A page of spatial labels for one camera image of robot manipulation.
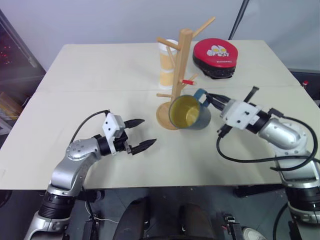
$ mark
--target gray wall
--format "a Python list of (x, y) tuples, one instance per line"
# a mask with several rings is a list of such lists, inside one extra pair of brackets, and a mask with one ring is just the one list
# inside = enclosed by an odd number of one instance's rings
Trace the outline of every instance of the gray wall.
[[(227, 39), (241, 0), (2, 0), (0, 9), (48, 70), (64, 44), (155, 42), (216, 21)], [(265, 40), (289, 68), (320, 70), (319, 0), (251, 0), (234, 39)]]

